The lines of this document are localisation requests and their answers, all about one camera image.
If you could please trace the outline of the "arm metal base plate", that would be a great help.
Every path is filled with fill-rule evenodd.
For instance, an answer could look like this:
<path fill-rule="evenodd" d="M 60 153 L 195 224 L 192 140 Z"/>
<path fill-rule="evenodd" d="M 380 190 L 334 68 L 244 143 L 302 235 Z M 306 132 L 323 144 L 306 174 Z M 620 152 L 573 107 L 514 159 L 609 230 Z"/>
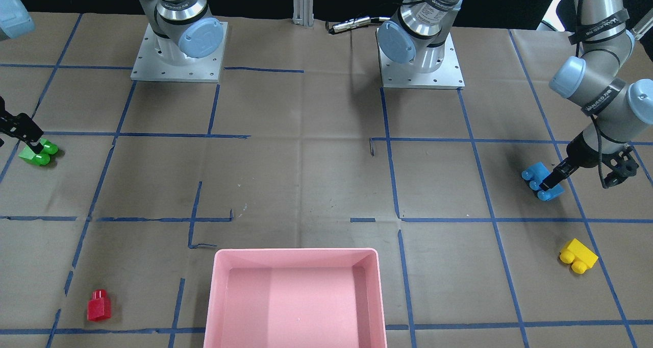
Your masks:
<path fill-rule="evenodd" d="M 385 22 L 376 31 L 384 88 L 457 89 L 466 86 L 451 35 L 441 46 L 417 50 L 397 25 Z"/>
<path fill-rule="evenodd" d="M 219 83 L 228 23 L 222 22 L 222 42 L 207 57 L 191 58 L 170 39 L 157 36 L 147 25 L 131 72 L 133 81 Z"/>

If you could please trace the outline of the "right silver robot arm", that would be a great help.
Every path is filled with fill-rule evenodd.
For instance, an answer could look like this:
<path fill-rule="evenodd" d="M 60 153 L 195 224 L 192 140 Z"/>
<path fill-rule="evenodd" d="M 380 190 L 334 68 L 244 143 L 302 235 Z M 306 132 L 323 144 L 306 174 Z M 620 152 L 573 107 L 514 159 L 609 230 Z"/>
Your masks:
<path fill-rule="evenodd" d="M 228 23 L 212 15 L 208 0 L 138 0 L 147 16 L 133 81 L 219 83 Z M 2 41 L 35 29 L 21 0 L 2 0 Z M 26 113 L 12 115 L 1 103 L 2 134 L 26 144 L 30 155 L 53 153 L 43 130 Z"/>

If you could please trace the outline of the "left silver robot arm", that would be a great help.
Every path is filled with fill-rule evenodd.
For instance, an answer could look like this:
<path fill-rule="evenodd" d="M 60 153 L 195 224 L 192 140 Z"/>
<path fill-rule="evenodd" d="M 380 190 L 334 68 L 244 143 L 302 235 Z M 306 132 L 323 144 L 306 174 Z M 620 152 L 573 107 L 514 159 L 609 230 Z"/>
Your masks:
<path fill-rule="evenodd" d="M 622 0 L 574 0 L 576 27 L 569 37 L 579 55 L 569 57 L 549 82 L 551 90 L 579 106 L 592 122 L 566 148 L 567 157 L 552 170 L 537 163 L 522 172 L 532 192 L 543 201 L 557 197 L 560 183 L 581 167 L 610 172 L 602 188 L 635 176 L 639 165 L 629 142 L 651 126 L 651 80 L 632 84 L 618 72 L 632 55 L 635 37 L 625 27 L 629 18 Z M 462 0 L 404 0 L 377 31 L 380 53 L 399 64 L 429 62 L 418 71 L 440 66 L 444 42 Z"/>

